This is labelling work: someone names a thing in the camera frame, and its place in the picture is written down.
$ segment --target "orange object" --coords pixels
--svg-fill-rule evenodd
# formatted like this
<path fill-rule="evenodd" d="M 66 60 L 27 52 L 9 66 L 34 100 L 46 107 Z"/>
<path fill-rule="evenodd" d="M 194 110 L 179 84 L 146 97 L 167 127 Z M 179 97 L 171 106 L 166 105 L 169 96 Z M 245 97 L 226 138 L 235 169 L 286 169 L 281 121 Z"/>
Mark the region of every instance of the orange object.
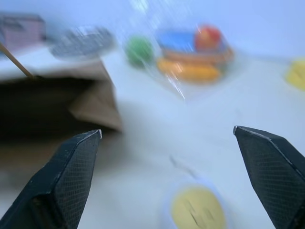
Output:
<path fill-rule="evenodd" d="M 195 34 L 195 47 L 198 51 L 215 49 L 221 42 L 221 32 L 213 26 L 202 26 Z"/>
<path fill-rule="evenodd" d="M 184 63 L 161 58 L 157 65 L 166 76 L 178 80 L 211 82 L 221 76 L 221 72 L 211 64 Z"/>

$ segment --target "yellow sponge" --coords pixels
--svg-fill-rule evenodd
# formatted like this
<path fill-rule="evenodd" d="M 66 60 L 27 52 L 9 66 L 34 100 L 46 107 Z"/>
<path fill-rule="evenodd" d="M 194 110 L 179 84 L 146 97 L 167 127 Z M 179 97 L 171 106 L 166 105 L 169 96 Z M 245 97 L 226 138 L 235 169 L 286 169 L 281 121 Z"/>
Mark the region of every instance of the yellow sponge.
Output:
<path fill-rule="evenodd" d="M 305 60 L 292 63 L 286 80 L 291 85 L 305 91 Z"/>

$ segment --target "pink box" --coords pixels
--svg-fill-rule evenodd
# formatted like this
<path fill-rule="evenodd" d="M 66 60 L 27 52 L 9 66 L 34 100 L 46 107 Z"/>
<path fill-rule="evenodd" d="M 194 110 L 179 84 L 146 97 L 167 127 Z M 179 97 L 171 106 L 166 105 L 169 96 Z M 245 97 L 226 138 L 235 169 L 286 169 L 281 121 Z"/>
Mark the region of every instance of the pink box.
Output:
<path fill-rule="evenodd" d="M 11 52 L 44 42 L 45 23 L 37 15 L 0 14 L 0 42 Z"/>

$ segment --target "gray object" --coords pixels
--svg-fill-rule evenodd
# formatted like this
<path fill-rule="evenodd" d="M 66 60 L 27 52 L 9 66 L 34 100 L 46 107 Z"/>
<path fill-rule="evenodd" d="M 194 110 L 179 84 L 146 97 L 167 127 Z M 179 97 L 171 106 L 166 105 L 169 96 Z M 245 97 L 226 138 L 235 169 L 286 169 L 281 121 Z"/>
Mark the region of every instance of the gray object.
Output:
<path fill-rule="evenodd" d="M 93 58 L 112 45 L 113 36 L 107 29 L 81 26 L 67 31 L 51 53 L 58 58 Z"/>

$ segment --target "blue object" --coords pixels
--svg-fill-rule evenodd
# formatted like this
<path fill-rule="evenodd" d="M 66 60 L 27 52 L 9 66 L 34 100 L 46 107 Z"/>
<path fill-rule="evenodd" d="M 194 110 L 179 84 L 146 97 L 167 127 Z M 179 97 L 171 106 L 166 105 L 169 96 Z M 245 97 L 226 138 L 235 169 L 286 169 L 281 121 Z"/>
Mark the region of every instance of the blue object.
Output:
<path fill-rule="evenodd" d="M 184 52 L 186 54 L 219 54 L 225 52 L 227 49 L 227 45 L 222 39 L 217 50 L 198 52 L 194 45 L 194 37 L 194 32 L 166 31 L 157 34 L 156 39 L 161 48 L 173 52 Z"/>

